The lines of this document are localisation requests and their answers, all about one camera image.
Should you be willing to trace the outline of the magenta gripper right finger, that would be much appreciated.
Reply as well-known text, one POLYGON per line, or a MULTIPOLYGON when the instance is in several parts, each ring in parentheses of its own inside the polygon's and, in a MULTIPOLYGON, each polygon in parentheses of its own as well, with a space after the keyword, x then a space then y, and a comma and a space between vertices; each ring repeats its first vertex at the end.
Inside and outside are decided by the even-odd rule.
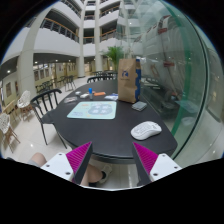
POLYGON ((133 143, 132 153, 140 186, 147 185, 181 170, 181 167, 167 154, 157 155, 138 143, 133 143))

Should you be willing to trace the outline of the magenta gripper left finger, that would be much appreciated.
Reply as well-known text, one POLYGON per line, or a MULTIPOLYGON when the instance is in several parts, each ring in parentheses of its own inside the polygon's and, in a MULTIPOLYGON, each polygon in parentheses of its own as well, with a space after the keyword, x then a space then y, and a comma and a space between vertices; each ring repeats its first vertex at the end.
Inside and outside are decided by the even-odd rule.
POLYGON ((42 169, 79 185, 88 166, 92 151, 92 143, 85 143, 67 154, 62 152, 56 154, 42 166, 42 169))

